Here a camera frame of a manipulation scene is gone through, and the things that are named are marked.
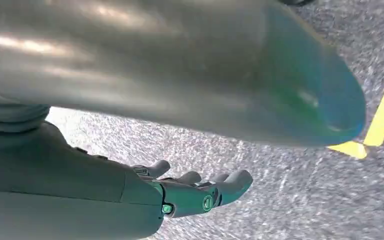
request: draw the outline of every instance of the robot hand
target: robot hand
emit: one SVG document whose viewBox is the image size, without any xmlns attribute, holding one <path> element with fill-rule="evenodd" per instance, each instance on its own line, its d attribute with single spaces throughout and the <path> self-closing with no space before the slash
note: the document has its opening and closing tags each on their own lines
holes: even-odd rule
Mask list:
<svg viewBox="0 0 384 240">
<path fill-rule="evenodd" d="M 253 178 L 246 170 L 232 174 L 218 174 L 209 181 L 202 181 L 199 173 L 189 171 L 179 178 L 156 179 L 170 169 L 170 164 L 160 160 L 152 166 L 132 167 L 146 182 L 162 195 L 161 211 L 168 218 L 208 213 L 211 209 L 238 200 L 251 186 Z"/>
</svg>

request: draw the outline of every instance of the green light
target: green light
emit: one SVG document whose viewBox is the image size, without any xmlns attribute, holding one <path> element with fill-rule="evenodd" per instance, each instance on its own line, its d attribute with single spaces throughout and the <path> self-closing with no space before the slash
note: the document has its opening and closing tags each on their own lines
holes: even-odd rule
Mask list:
<svg viewBox="0 0 384 240">
<path fill-rule="evenodd" d="M 211 195 L 207 195 L 204 197 L 202 201 L 202 208 L 205 212 L 210 211 L 214 206 L 213 197 Z"/>
<path fill-rule="evenodd" d="M 163 214 L 171 214 L 173 211 L 173 207 L 168 205 L 168 204 L 164 204 L 162 205 L 162 213 Z"/>
</svg>

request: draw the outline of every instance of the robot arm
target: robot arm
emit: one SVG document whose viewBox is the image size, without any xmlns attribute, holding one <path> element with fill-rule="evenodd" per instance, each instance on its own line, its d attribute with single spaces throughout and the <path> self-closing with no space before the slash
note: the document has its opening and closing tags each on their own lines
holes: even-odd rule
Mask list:
<svg viewBox="0 0 384 240">
<path fill-rule="evenodd" d="M 23 133 L 0 132 L 0 240 L 136 240 L 166 217 L 209 212 L 237 200 L 252 183 L 246 171 L 196 184 L 156 178 L 170 169 L 129 167 L 69 146 L 44 122 Z"/>
</svg>

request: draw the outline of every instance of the metallic gray surface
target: metallic gray surface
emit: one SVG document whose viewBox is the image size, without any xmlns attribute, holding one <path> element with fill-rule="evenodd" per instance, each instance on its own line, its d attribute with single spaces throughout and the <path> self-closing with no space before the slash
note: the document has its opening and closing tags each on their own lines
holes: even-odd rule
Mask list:
<svg viewBox="0 0 384 240">
<path fill-rule="evenodd" d="M 370 121 L 384 92 L 384 0 L 319 0 L 299 13 L 338 46 Z M 151 240 L 384 240 L 384 145 L 356 160 L 80 111 L 53 109 L 49 119 L 70 143 L 126 164 L 165 159 L 175 176 L 250 170 L 255 181 L 240 201 L 167 220 Z"/>
<path fill-rule="evenodd" d="M 0 96 L 284 146 L 365 119 L 344 62 L 275 0 L 0 0 Z"/>
</svg>

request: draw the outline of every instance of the asphalt ground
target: asphalt ground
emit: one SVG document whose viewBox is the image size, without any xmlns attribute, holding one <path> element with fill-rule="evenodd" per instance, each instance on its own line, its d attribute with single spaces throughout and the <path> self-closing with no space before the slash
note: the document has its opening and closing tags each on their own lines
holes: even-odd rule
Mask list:
<svg viewBox="0 0 384 240">
<path fill-rule="evenodd" d="M 338 48 L 367 100 L 363 143 L 384 96 L 384 0 L 319 0 L 294 11 Z M 327 148 L 280 148 L 122 117 L 53 108 L 74 146 L 128 165 L 167 160 L 171 176 L 247 169 L 233 204 L 163 223 L 150 240 L 384 240 L 384 142 L 357 159 Z"/>
</svg>

